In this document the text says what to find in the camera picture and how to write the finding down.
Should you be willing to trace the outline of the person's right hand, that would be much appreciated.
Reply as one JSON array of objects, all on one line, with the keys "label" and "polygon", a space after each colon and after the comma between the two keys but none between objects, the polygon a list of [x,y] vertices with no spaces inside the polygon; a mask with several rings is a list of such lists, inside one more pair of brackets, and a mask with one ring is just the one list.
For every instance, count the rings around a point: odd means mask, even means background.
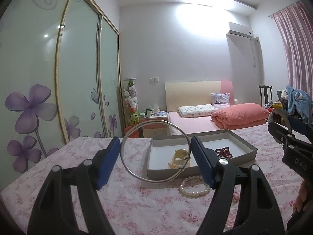
[{"label": "person's right hand", "polygon": [[312,199],[310,199],[310,201],[307,201],[306,203],[309,194],[312,194],[312,185],[306,180],[303,180],[301,183],[301,187],[298,191],[298,196],[293,206],[293,213],[300,212],[301,210],[305,212],[310,208],[310,206],[312,205]]}]

